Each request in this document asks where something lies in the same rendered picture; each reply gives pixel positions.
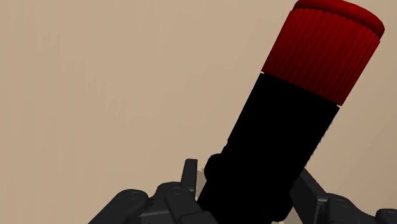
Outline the black bottle with red cap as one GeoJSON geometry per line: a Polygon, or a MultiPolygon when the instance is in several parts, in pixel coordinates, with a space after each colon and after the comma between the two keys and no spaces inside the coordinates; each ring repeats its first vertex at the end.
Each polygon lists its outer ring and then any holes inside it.
{"type": "Polygon", "coordinates": [[[385,31],[345,0],[298,0],[225,147],[210,156],[198,204],[218,224],[272,224],[385,31]]]}

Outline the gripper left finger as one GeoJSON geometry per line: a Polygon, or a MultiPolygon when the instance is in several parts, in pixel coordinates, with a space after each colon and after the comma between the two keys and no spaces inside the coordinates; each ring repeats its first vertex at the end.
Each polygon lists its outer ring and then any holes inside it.
{"type": "Polygon", "coordinates": [[[195,200],[198,160],[185,160],[180,182],[158,185],[155,194],[117,193],[88,224],[218,224],[195,200]]]}

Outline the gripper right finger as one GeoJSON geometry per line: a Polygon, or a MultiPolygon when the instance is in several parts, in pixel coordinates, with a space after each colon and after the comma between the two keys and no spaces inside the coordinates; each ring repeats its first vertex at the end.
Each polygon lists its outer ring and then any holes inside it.
{"type": "Polygon", "coordinates": [[[290,197],[303,224],[397,224],[397,209],[369,215],[349,199],[325,192],[306,169],[294,182],[290,197]]]}

